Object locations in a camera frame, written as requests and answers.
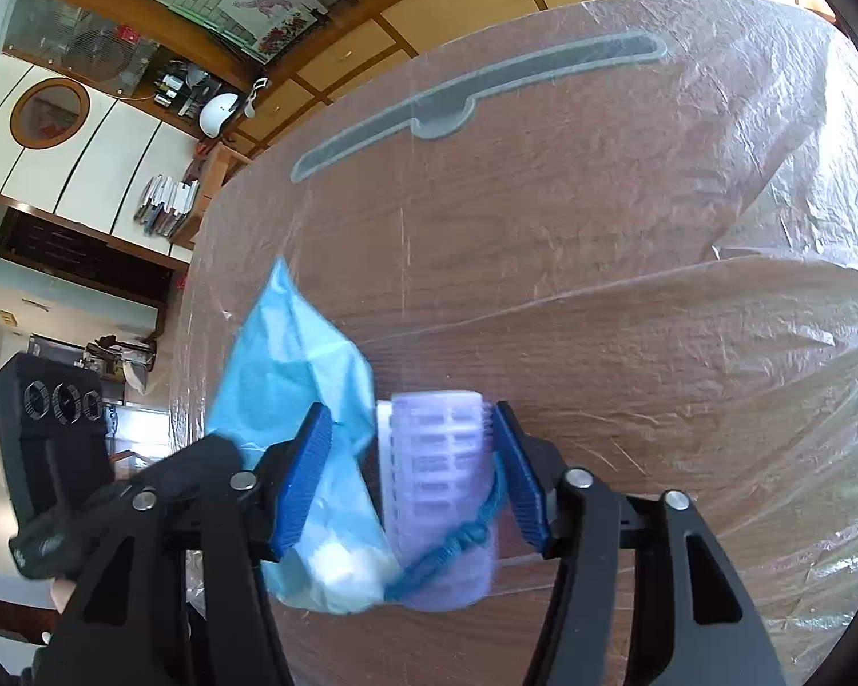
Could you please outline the lilac plastic basket cup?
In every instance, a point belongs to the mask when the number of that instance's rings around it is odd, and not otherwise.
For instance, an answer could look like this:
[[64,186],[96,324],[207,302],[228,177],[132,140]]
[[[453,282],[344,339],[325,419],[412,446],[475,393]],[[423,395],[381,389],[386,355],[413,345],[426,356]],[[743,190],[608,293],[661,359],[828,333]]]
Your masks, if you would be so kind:
[[505,480],[477,392],[395,393],[378,404],[381,508],[401,573],[384,599],[451,612],[491,592]]

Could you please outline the blue drawstring bag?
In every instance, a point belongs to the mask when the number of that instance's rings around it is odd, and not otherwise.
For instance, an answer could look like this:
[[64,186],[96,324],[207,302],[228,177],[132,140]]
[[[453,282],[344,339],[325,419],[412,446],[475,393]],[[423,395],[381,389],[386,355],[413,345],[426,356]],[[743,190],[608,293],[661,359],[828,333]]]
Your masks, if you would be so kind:
[[268,590],[294,609],[451,612],[491,592],[505,476],[469,390],[379,401],[350,339],[272,268],[207,415],[259,476]]

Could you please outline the stack of books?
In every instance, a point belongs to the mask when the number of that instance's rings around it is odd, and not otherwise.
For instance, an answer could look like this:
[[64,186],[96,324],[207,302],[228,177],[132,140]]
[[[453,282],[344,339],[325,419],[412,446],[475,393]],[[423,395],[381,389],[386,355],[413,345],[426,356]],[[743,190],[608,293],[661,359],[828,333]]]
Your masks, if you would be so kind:
[[193,211],[198,189],[198,180],[154,175],[142,190],[133,220],[147,236],[172,238]]

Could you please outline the small wooden side table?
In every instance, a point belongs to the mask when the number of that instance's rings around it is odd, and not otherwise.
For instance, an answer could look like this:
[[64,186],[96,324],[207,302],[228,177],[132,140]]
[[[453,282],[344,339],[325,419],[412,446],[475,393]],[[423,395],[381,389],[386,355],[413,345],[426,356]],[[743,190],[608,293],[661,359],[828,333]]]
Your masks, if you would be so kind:
[[240,174],[251,163],[251,158],[245,157],[243,153],[231,149],[220,141],[201,142],[196,149],[192,164],[184,175],[185,181],[198,181],[198,189],[189,214],[174,228],[172,236],[174,246],[193,248],[193,239],[200,231],[205,211],[215,195],[227,181]]

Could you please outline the white helmet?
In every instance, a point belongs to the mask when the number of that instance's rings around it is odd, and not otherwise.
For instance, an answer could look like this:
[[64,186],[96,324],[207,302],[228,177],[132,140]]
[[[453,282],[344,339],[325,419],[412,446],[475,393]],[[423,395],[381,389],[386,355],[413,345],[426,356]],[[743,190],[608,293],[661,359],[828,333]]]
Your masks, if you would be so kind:
[[202,107],[198,126],[207,138],[216,138],[229,118],[237,111],[240,96],[237,93],[216,94]]

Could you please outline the grey chair backrest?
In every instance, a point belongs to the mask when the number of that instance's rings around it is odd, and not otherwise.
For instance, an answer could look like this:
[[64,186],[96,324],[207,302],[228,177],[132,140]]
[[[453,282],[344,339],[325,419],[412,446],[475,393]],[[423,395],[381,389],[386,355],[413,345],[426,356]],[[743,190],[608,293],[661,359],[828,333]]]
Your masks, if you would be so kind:
[[657,34],[629,31],[597,35],[490,63],[432,89],[410,94],[404,101],[325,139],[300,155],[292,166],[291,179],[294,183],[307,180],[400,131],[407,130],[420,141],[449,137],[471,119],[482,99],[572,74],[656,62],[666,53],[668,45]]

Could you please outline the framed animal picture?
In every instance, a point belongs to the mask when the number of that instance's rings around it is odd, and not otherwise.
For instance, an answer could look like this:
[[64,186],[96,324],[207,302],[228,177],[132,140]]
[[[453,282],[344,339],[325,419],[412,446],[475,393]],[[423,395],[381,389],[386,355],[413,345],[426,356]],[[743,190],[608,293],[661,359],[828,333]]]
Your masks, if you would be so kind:
[[221,0],[216,8],[248,31],[246,50],[263,63],[327,14],[317,0]]

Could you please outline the round wall mirror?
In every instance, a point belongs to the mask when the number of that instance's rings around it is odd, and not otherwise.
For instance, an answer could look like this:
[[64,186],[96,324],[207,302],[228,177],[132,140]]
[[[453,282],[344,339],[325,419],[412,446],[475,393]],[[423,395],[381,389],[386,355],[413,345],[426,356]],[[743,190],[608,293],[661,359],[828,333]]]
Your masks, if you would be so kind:
[[89,94],[78,82],[52,78],[22,93],[10,113],[10,133],[24,149],[60,146],[79,131],[91,109]]

